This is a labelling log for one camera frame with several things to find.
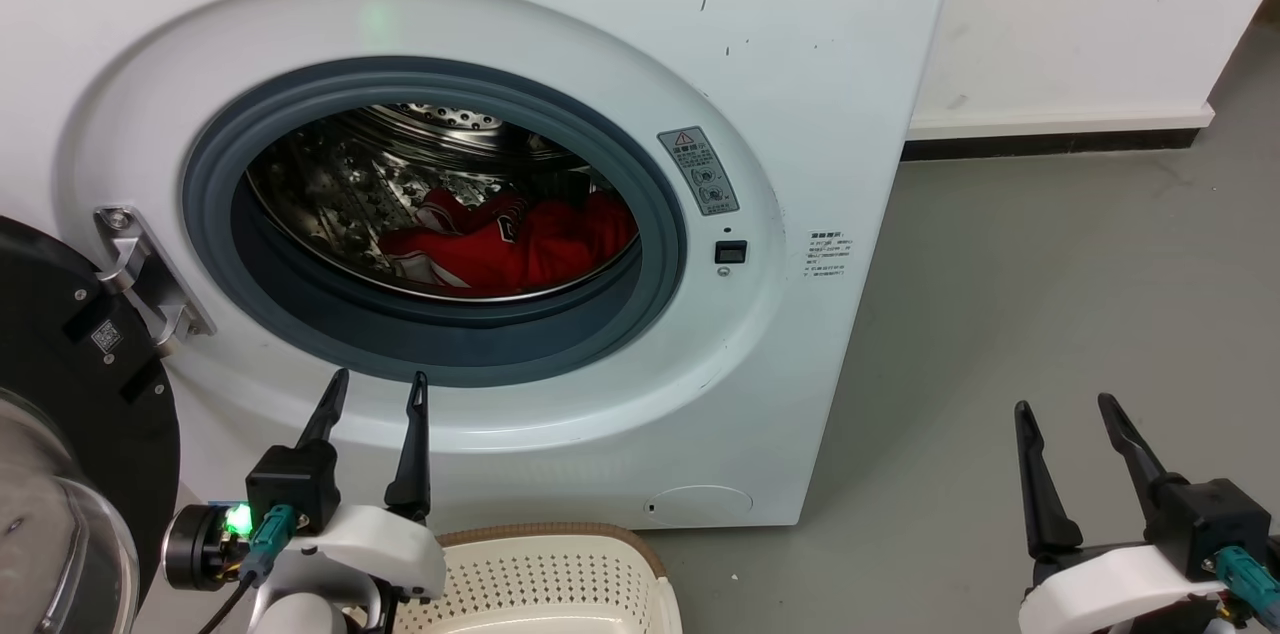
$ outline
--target stainless steel drum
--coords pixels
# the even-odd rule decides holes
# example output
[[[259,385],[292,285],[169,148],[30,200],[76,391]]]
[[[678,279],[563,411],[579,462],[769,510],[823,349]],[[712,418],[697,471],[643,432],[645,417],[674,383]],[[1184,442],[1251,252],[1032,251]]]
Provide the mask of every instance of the stainless steel drum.
[[[264,151],[246,177],[270,220],[311,255],[378,287],[444,301],[516,301],[596,277],[626,251],[580,277],[540,289],[483,293],[403,278],[379,238],[416,225],[426,192],[445,188],[466,206],[503,190],[581,204],[609,183],[525,128],[479,111],[403,104],[344,111],[307,124]]]

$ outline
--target metal hinge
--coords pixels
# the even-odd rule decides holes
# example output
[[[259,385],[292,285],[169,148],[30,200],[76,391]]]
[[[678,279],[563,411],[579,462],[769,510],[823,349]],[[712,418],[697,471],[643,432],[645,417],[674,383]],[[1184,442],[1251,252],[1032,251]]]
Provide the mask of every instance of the metal hinge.
[[[99,273],[99,282],[128,296],[141,311],[160,356],[172,355],[192,334],[216,332],[136,209],[101,206],[93,211],[93,225],[115,254],[115,264]]]

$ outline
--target red clothing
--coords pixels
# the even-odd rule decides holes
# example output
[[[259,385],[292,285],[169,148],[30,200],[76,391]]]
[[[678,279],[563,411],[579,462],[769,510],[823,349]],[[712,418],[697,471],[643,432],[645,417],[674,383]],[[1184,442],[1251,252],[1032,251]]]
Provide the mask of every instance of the red clothing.
[[[444,190],[433,190],[415,214],[421,227],[384,234],[378,246],[402,275],[416,282],[513,293],[580,278],[608,261],[636,234],[631,211],[607,192],[586,197],[582,209],[563,201],[531,207],[502,192],[467,209]]]

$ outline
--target black baseboard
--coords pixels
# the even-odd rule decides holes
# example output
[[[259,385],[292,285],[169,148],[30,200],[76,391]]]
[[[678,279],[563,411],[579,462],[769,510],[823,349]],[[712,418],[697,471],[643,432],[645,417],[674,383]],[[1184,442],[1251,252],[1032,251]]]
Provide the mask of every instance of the black baseboard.
[[[1188,149],[1196,141],[1196,134],[1199,132],[1199,129],[1155,129],[1147,132],[1082,132],[1075,134],[1029,134],[1023,137],[922,140],[902,145],[902,161]]]
[[[1262,0],[1262,5],[1253,14],[1253,23],[1280,29],[1280,0]]]

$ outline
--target green led light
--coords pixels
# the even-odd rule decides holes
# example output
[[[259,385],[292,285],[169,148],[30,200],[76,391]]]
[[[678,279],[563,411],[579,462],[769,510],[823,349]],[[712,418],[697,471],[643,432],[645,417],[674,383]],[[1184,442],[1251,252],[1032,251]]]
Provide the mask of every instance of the green led light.
[[[237,505],[227,510],[227,521],[223,528],[247,539],[253,533],[253,512],[250,511],[248,505]]]

